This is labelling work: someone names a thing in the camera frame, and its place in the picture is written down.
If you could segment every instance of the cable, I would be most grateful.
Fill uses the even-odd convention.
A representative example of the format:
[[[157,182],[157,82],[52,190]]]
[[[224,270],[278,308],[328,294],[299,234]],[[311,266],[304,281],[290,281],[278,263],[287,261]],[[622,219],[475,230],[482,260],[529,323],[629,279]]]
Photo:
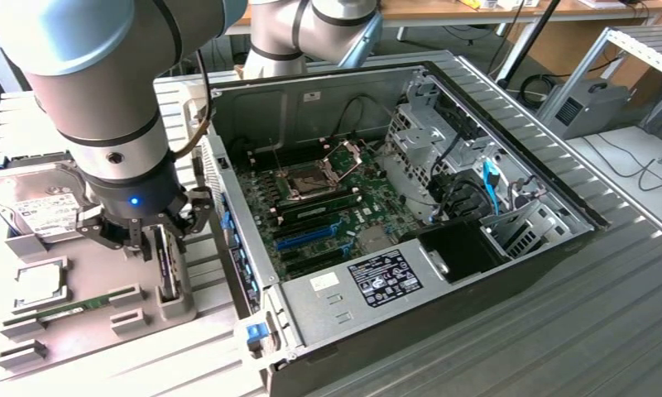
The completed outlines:
[[[648,12],[645,19],[650,19],[650,7],[645,4],[642,0],[638,1],[638,4],[645,8],[645,11]]]
[[[612,60],[609,60],[605,64],[598,65],[594,68],[589,69],[587,73],[589,72],[595,72],[597,70],[603,69],[606,66],[609,66],[610,64],[613,64],[620,58],[621,58],[620,56],[616,56],[616,58],[613,58]],[[538,109],[539,106],[542,106],[543,101],[535,101],[535,100],[531,100],[531,99],[529,99],[526,97],[526,94],[529,93],[527,87],[530,86],[530,84],[533,84],[537,81],[545,83],[545,85],[547,87],[547,95],[549,95],[549,92],[551,91],[551,89],[557,85],[557,82],[555,82],[554,78],[557,78],[557,77],[569,77],[571,75],[573,75],[573,73],[569,73],[569,74],[534,74],[531,76],[527,76],[527,78],[523,80],[522,84],[519,85],[518,100],[529,108]]]
[[[620,147],[618,145],[616,145],[612,141],[609,141],[606,139],[606,137],[601,134],[595,134],[609,145],[612,145],[616,149],[624,151],[629,156],[630,158],[633,159],[633,161],[646,169],[648,173],[650,173],[657,179],[660,179],[662,181],[662,177],[660,175],[657,175],[654,172],[652,172],[648,167],[645,165],[642,165],[642,163],[638,161],[637,157],[634,156],[633,152],[632,151],[628,151],[626,149],[624,149],[622,147]]]
[[[652,192],[653,190],[656,189],[661,189],[662,188],[662,184],[657,184],[649,188],[645,188],[642,187],[642,177],[646,173],[650,173],[652,175],[654,175],[661,181],[662,181],[662,177],[660,175],[657,175],[654,172],[652,172],[649,170],[650,168],[650,165],[653,165],[653,162],[654,162],[654,159],[652,159],[646,165],[642,165],[642,163],[638,161],[638,159],[636,158],[634,154],[632,151],[628,151],[626,149],[624,149],[622,147],[617,146],[613,142],[610,142],[603,136],[601,136],[601,134],[597,134],[598,137],[601,139],[605,140],[605,142],[612,145],[614,148],[625,151],[630,157],[633,158],[633,160],[636,161],[636,163],[642,167],[640,169],[640,171],[634,174],[630,174],[630,175],[625,175],[622,173],[620,173],[616,168],[613,167],[613,165],[607,162],[606,158],[603,157],[602,153],[594,148],[594,146],[591,145],[591,143],[589,142],[589,140],[583,137],[583,140],[586,141],[586,143],[589,144],[590,148],[593,149],[593,151],[595,152],[595,154],[602,158],[602,160],[606,162],[607,166],[610,167],[612,171],[616,172],[617,175],[622,176],[624,178],[629,178],[629,177],[633,177],[636,176],[637,174],[640,174],[640,177],[638,177],[638,189],[644,192]]]
[[[506,89],[509,93],[518,93],[518,89]],[[525,93],[529,93],[530,95],[534,95],[535,97],[541,97],[542,100],[547,99],[547,94],[546,93],[538,93],[535,91],[525,91]]]
[[[346,116],[346,113],[348,111],[348,108],[351,107],[351,105],[354,104],[354,102],[359,99],[367,99],[368,101],[371,101],[372,103],[375,103],[378,105],[378,107],[387,113],[387,115],[390,116],[390,118],[392,117],[392,112],[386,108],[386,106],[378,101],[378,99],[375,99],[374,97],[371,97],[368,94],[366,93],[359,93],[356,96],[354,96],[348,102],[346,102],[346,106],[343,107],[343,111],[340,112],[340,115],[339,115],[339,120],[338,122],[335,123],[335,127],[334,127],[334,130],[331,131],[331,135],[328,136],[330,138],[334,137],[339,131],[340,131],[340,124],[343,123],[343,117]],[[354,128],[351,128],[351,131],[355,130],[355,128],[358,127],[359,123],[360,123],[360,120],[363,119],[363,112],[364,112],[364,104],[363,102],[360,101],[360,115],[358,117],[358,120],[355,121],[355,124],[354,124]]]
[[[213,52],[215,47],[215,39],[211,39],[211,66],[213,67],[213,71],[216,70],[216,54]]]
[[[519,12],[522,11],[522,6],[525,6],[525,0],[522,0],[522,2],[519,2],[519,7],[518,7],[518,11],[515,12],[515,17],[513,18],[513,23],[510,24],[510,26],[506,29],[506,33],[503,34],[503,40],[499,43],[498,50],[495,50],[494,57],[490,59],[490,63],[487,64],[486,73],[489,76],[493,73],[491,68],[494,67],[494,62],[495,62],[495,59],[498,58],[499,51],[502,50],[503,45],[507,42],[507,36],[510,36],[510,32],[513,31],[513,27],[515,26],[515,23],[518,22],[518,16],[519,16]]]
[[[454,139],[451,140],[451,143],[449,144],[449,147],[443,151],[442,155],[439,155],[439,157],[437,157],[437,160],[434,160],[434,164],[431,165],[431,169],[430,169],[430,183],[434,180],[434,170],[442,164],[443,159],[446,158],[446,156],[449,155],[449,153],[454,150],[455,145],[459,143],[459,140],[461,139],[462,139],[462,137],[457,133],[455,136],[454,136]]]
[[[442,26],[442,28],[443,28],[443,30],[445,30],[445,31],[446,31],[446,32],[447,32],[447,33],[449,33],[453,37],[455,37],[455,38],[457,38],[457,39],[459,39],[459,40],[467,41],[467,42],[469,42],[469,45],[473,45],[475,40],[481,40],[481,39],[485,39],[486,37],[489,37],[489,36],[491,35],[491,33],[494,32],[494,29],[490,29],[490,30],[487,31],[487,33],[486,33],[483,36],[478,36],[478,37],[470,37],[470,38],[466,38],[466,37],[461,37],[461,36],[458,36],[458,35],[457,35],[453,31],[450,31],[450,30],[447,29],[447,27],[446,27],[446,26]],[[457,29],[457,30],[458,30],[458,31],[470,31],[471,29],[469,28],[469,29],[466,29],[466,30],[461,30],[461,29]]]
[[[416,199],[416,198],[414,198],[414,197],[408,196],[407,194],[402,194],[402,195],[400,195],[400,197],[404,197],[406,199],[410,199],[410,200],[411,200],[411,201],[414,201],[415,203],[420,203],[420,204],[427,205],[427,206],[430,206],[430,207],[435,207],[435,206],[437,206],[437,204],[433,204],[433,203],[426,203],[425,201],[422,201],[422,200],[419,200],[419,199]]]
[[[589,145],[589,147],[591,148],[591,150],[595,152],[595,154],[598,155],[598,157],[601,157],[601,160],[605,161],[607,167],[612,169],[612,171],[622,178],[630,178],[633,176],[636,176],[637,174],[642,173],[642,171],[646,170],[646,167],[645,166],[641,166],[640,170],[637,170],[636,172],[633,172],[632,174],[622,174],[614,167],[613,164],[610,164],[610,161],[607,161],[606,157],[603,156],[603,154],[598,151],[598,149],[595,149],[595,146],[591,144],[591,142],[589,141],[589,139],[586,139],[585,136],[582,136],[582,139],[583,141],[586,142],[586,144]]]
[[[219,54],[220,60],[223,61],[223,70],[228,70],[228,63],[225,62],[225,57],[223,56],[223,53],[220,52],[219,45],[215,41],[216,41],[216,39],[213,39],[213,47],[216,49],[216,54]]]
[[[200,74],[203,77],[203,84],[207,89],[207,111],[205,111],[205,116],[203,120],[200,120],[199,124],[199,129],[196,130],[196,133],[191,137],[191,140],[187,142],[187,145],[175,152],[175,159],[180,159],[187,156],[188,153],[193,150],[196,145],[199,145],[199,141],[201,137],[207,134],[207,129],[208,125],[211,124],[211,116],[213,114],[213,99],[211,98],[211,93],[209,93],[209,81],[208,81],[208,72],[207,72],[207,66],[204,65],[203,62],[203,54],[200,53],[200,49],[196,50],[196,59],[199,61],[199,69],[200,69]]]
[[[442,203],[439,204],[439,208],[437,209],[437,213],[434,214],[434,216],[437,214],[439,214],[439,212],[443,210],[443,208],[446,207],[446,204],[449,203],[449,200],[451,199],[451,196],[454,195],[454,192],[455,192],[455,189],[462,185],[465,184],[466,186],[469,186],[470,188],[473,188],[475,190],[475,192],[478,192],[482,200],[486,202],[487,206],[491,207],[493,204],[491,204],[491,199],[487,195],[487,192],[486,190],[483,190],[481,188],[481,186],[471,180],[467,180],[467,179],[457,179],[454,180],[454,182],[451,183],[451,185],[449,186],[449,191],[447,193],[445,194],[443,196],[443,199],[442,199]],[[454,204],[455,203],[451,203],[451,207],[446,210],[446,213],[449,213],[451,211],[451,209],[454,209]]]

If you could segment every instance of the black cable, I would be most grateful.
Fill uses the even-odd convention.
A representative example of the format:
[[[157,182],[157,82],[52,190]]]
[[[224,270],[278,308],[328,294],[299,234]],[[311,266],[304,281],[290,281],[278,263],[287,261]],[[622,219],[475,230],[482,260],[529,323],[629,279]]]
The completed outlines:
[[[473,188],[475,190],[475,192],[479,194],[481,198],[483,199],[483,201],[486,202],[487,206],[489,207],[493,207],[493,201],[490,199],[490,196],[487,195],[487,192],[486,190],[483,190],[483,188],[473,181],[473,180],[467,180],[467,179],[457,179],[450,187],[449,187],[449,191],[442,199],[442,204],[439,205],[439,211],[443,211],[443,208],[446,207],[446,204],[449,203],[449,200],[451,199],[451,196],[454,195],[454,192],[455,192],[455,189],[462,185],[465,184],[466,186],[469,186],[470,188]],[[449,208],[449,210],[446,211],[447,213],[450,212],[451,209],[454,209],[454,204],[451,204],[451,208]]]
[[[646,167],[645,166],[641,166],[640,170],[637,170],[636,172],[633,172],[632,174],[622,174],[614,167],[613,164],[610,164],[610,161],[607,161],[606,157],[603,156],[603,154],[598,151],[598,149],[595,149],[595,146],[591,144],[591,142],[589,142],[589,139],[586,139],[586,137],[582,137],[583,141],[586,142],[586,144],[589,145],[589,147],[591,148],[591,150],[595,152],[595,154],[598,155],[598,157],[601,157],[601,160],[603,160],[606,162],[606,165],[607,167],[612,169],[612,171],[622,178],[630,178],[633,176],[636,176],[637,174],[640,173],[644,173],[642,171],[646,170]]]
[[[487,64],[486,74],[490,74],[490,72],[491,72],[491,69],[494,67],[495,58],[498,57],[499,51],[502,50],[503,45],[507,42],[507,36],[510,36],[510,32],[513,31],[513,27],[515,26],[515,23],[518,22],[518,16],[519,16],[519,12],[522,11],[522,6],[525,6],[525,0],[522,0],[522,2],[519,2],[519,7],[518,7],[518,11],[515,12],[515,17],[513,18],[513,23],[510,24],[510,26],[506,29],[506,32],[503,34],[503,40],[499,43],[498,50],[495,50],[494,57],[490,59],[490,63]]]
[[[638,158],[634,156],[633,152],[632,151],[628,151],[626,149],[624,149],[622,147],[620,147],[618,145],[616,145],[612,141],[609,141],[606,139],[606,137],[601,134],[595,134],[609,145],[612,145],[616,149],[621,150],[622,152],[625,152],[630,158],[633,159],[633,161],[646,170],[646,172],[649,174],[652,174],[657,179],[660,179],[662,181],[662,177],[660,175],[657,175],[654,172],[652,172],[648,168],[646,165],[642,165],[642,163],[640,162]]]
[[[645,8],[645,11],[648,12],[645,19],[650,19],[650,7],[645,4],[642,0],[638,1],[638,4]]]
[[[644,188],[642,187],[642,177],[646,173],[650,173],[652,175],[654,175],[661,181],[662,181],[662,177],[660,175],[657,175],[652,170],[649,170],[650,168],[650,165],[653,165],[653,162],[654,162],[654,159],[652,159],[646,165],[642,165],[642,163],[638,161],[638,159],[636,158],[634,154],[632,151],[628,151],[626,149],[624,149],[622,147],[617,146],[613,142],[610,142],[603,136],[601,136],[599,134],[597,134],[598,137],[601,139],[605,140],[605,142],[612,145],[613,147],[616,147],[617,149],[621,149],[622,151],[625,151],[630,157],[633,158],[633,160],[636,161],[636,163],[642,167],[640,169],[640,171],[632,175],[625,175],[625,174],[621,174],[616,168],[613,167],[613,165],[607,162],[606,158],[603,157],[602,153],[595,149],[595,147],[591,145],[591,143],[589,142],[589,140],[583,137],[582,139],[586,141],[586,143],[589,144],[590,148],[593,149],[593,151],[595,152],[595,154],[602,158],[602,160],[606,162],[607,166],[610,167],[612,171],[616,172],[617,175],[622,176],[624,178],[629,178],[632,176],[636,176],[637,174],[640,174],[640,177],[638,177],[638,189],[644,192],[652,192],[653,190],[657,190],[657,189],[661,189],[662,188],[662,184],[657,184],[654,185],[653,187],[650,188]]]
[[[620,56],[616,56],[616,58],[613,58],[612,60],[609,60],[605,64],[602,65],[598,65],[595,66],[594,68],[589,69],[587,72],[594,72],[599,69],[603,69],[606,66],[609,66],[610,64],[613,64],[621,57]],[[527,78],[523,80],[522,84],[519,85],[519,91],[518,91],[518,100],[529,107],[529,108],[533,108],[533,109],[537,109],[539,108],[539,106],[542,106],[542,103],[545,101],[534,101],[531,99],[527,98],[527,88],[530,86],[530,84],[535,83],[537,81],[545,83],[546,87],[547,87],[547,94],[550,93],[551,89],[554,88],[554,86],[557,85],[557,81],[554,80],[554,78],[558,78],[558,77],[569,77],[571,76],[573,73],[569,73],[569,74],[534,74],[531,76],[527,76]]]
[[[225,62],[225,57],[220,52],[219,44],[215,42],[215,39],[213,39],[213,47],[216,47],[216,53],[219,54],[220,61],[223,62],[223,70],[228,70],[228,63]]]
[[[355,95],[351,99],[348,99],[348,102],[346,102],[346,106],[343,107],[343,111],[340,112],[340,115],[339,115],[339,120],[336,121],[335,123],[335,127],[334,127],[334,130],[331,131],[331,135],[328,136],[330,138],[332,138],[340,131],[340,124],[343,123],[343,117],[346,116],[346,113],[348,111],[348,108],[351,107],[351,105],[354,104],[354,102],[359,99],[367,99],[368,101],[371,101],[372,103],[375,103],[378,105],[378,107],[380,109],[383,109],[383,111],[387,113],[387,115],[390,117],[392,117],[392,113],[390,110],[387,110],[386,106],[383,106],[383,104],[379,102],[378,99],[375,99],[374,97],[371,97],[368,94],[366,93],[359,93],[358,95]],[[360,123],[360,120],[363,118],[363,112],[364,112],[366,108],[364,108],[364,104],[363,102],[360,101],[360,115],[358,117],[358,120],[355,121],[355,124],[354,124],[354,128],[351,129],[351,131],[358,127],[359,123]]]
[[[455,38],[457,38],[457,39],[459,39],[459,40],[467,41],[467,42],[469,42],[469,45],[473,45],[475,40],[481,40],[481,39],[485,39],[486,37],[489,37],[489,36],[491,35],[491,33],[494,32],[494,29],[491,29],[491,30],[489,30],[489,32],[487,32],[483,36],[478,36],[478,37],[469,37],[469,38],[466,38],[466,37],[461,37],[461,36],[458,36],[458,35],[457,35],[453,31],[450,31],[450,30],[447,29],[447,27],[446,27],[446,26],[442,26],[442,28],[443,28],[443,30],[445,30],[445,31],[446,31],[446,32],[447,32],[447,33],[449,33],[453,37],[455,37]]]
[[[211,39],[211,66],[213,67],[213,71],[216,70],[216,54],[213,52],[213,39]]]
[[[207,116],[204,120],[211,120],[213,114],[213,98],[211,97],[211,82],[208,81],[207,66],[203,62],[203,54],[200,49],[196,50],[196,59],[199,61],[200,76],[203,78],[203,86],[207,89]]]
[[[430,183],[431,183],[431,180],[434,180],[434,170],[442,164],[443,159],[446,158],[449,153],[454,150],[461,139],[462,139],[461,134],[457,133],[454,136],[454,139],[451,140],[451,143],[449,144],[449,147],[443,151],[442,155],[439,157],[437,157],[437,160],[434,160],[434,164],[431,165],[431,169],[430,169]]]

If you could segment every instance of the metal workbench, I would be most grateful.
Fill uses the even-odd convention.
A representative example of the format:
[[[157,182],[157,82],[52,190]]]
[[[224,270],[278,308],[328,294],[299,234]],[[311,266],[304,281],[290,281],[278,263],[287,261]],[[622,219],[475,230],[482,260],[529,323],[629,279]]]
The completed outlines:
[[[467,62],[430,52],[368,64],[412,60],[437,63],[613,226],[523,294],[315,395],[662,395],[662,232]],[[232,72],[212,74],[212,84],[232,78]],[[175,83],[185,79],[156,82],[173,144],[184,140]],[[2,97],[0,151],[45,128],[38,117],[28,93]],[[180,167],[184,183],[187,170]],[[264,394],[258,375],[237,359],[235,312],[213,245],[204,237],[196,241],[189,274],[203,277],[192,282],[199,318],[13,383],[83,380],[113,392],[137,385],[143,395]]]

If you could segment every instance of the warning label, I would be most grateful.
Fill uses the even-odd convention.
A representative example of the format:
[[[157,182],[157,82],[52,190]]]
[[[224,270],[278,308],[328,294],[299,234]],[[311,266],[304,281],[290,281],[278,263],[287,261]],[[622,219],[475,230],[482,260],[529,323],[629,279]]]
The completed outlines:
[[[374,308],[423,288],[399,250],[350,265],[348,270],[366,302]]]
[[[60,194],[16,204],[24,222],[38,237],[72,232],[76,226],[79,202],[72,194]]]

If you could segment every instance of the black power cord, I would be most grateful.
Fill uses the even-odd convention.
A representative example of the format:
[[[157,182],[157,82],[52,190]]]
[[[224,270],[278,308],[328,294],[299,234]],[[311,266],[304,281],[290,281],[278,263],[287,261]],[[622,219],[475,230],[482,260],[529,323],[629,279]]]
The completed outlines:
[[[605,64],[595,66],[594,68],[589,69],[589,72],[594,72],[599,69],[603,69],[607,67],[610,64],[613,64],[621,57],[616,56],[612,60],[609,60]],[[519,85],[519,91],[518,91],[518,100],[531,109],[538,109],[539,106],[542,106],[543,101],[535,101],[533,99],[527,98],[527,88],[530,87],[530,84],[534,84],[537,82],[541,82],[545,84],[547,88],[547,94],[550,93],[551,89],[557,85],[557,78],[561,77],[569,77],[571,76],[571,73],[569,74],[534,74],[529,76],[522,84]]]
[[[449,144],[449,147],[443,151],[442,155],[439,155],[439,157],[437,157],[437,160],[434,160],[434,164],[431,165],[431,169],[430,169],[430,183],[434,180],[434,170],[442,164],[443,159],[446,158],[446,156],[449,155],[449,153],[451,153],[451,151],[454,150],[454,148],[458,145],[461,139],[462,139],[462,137],[457,133],[455,136],[454,136],[454,139],[451,140],[451,143]]]
[[[348,99],[348,102],[346,102],[346,106],[343,107],[343,111],[340,112],[340,115],[339,115],[339,120],[336,121],[334,130],[331,131],[331,135],[328,136],[330,138],[332,138],[334,136],[336,136],[339,134],[340,124],[343,123],[343,118],[346,117],[346,113],[347,113],[348,109],[351,108],[351,105],[354,104],[355,101],[359,101],[359,103],[360,103],[360,111],[359,111],[358,119],[355,120],[355,123],[354,123],[354,127],[350,129],[350,131],[355,131],[355,129],[358,128],[358,125],[359,125],[360,121],[363,120],[363,112],[366,111],[366,105],[363,104],[363,101],[360,100],[363,98],[367,99],[368,101],[371,101],[372,103],[375,103],[378,105],[378,107],[387,113],[390,118],[392,117],[392,112],[386,108],[386,106],[383,106],[383,104],[379,102],[378,99],[375,99],[367,93],[359,93],[351,99]]]
[[[499,51],[503,49],[503,45],[506,45],[507,37],[510,36],[510,32],[513,31],[513,27],[515,26],[515,22],[518,21],[519,12],[522,12],[523,6],[525,6],[525,0],[522,0],[522,2],[519,2],[518,11],[515,12],[515,17],[513,18],[513,22],[510,23],[510,26],[507,27],[506,32],[503,34],[503,40],[499,42],[498,50],[495,50],[495,54],[494,54],[493,58],[490,59],[490,63],[487,64],[486,74],[490,74],[493,72],[495,59],[498,58]]]
[[[450,30],[449,30],[449,28],[447,28],[446,26],[442,26],[442,29],[443,29],[443,30],[445,30],[445,31],[446,31],[446,32],[447,32],[447,33],[449,33],[453,37],[455,37],[455,38],[457,38],[457,39],[459,39],[459,40],[466,41],[466,42],[467,42],[467,45],[474,45],[474,41],[481,40],[481,39],[483,39],[483,38],[489,37],[489,36],[494,33],[494,29],[490,29],[485,35],[481,35],[481,36],[478,36],[478,37],[461,37],[461,36],[459,36],[459,35],[457,35],[453,31],[450,31]],[[458,31],[470,31],[470,30],[471,30],[471,28],[469,28],[469,29],[457,29],[457,30],[458,30]]]

